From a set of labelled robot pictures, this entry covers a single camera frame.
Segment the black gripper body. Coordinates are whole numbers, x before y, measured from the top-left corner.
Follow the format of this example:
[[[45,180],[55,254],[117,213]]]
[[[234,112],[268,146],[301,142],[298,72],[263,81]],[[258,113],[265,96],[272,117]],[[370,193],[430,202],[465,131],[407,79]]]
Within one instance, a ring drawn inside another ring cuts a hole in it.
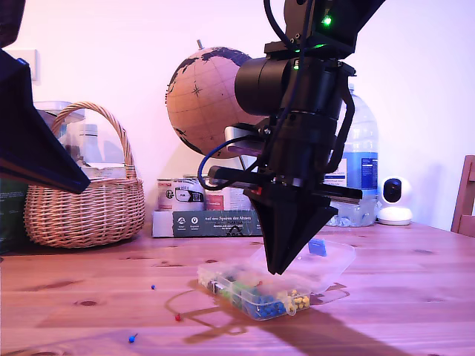
[[[269,152],[255,161],[258,171],[244,171],[213,166],[209,178],[219,185],[258,190],[270,184],[297,187],[313,194],[337,200],[358,202],[362,190],[324,183],[324,176],[336,171],[343,155],[351,119],[341,129],[337,119],[325,115],[292,113],[280,130],[274,130],[276,141],[267,144]]]

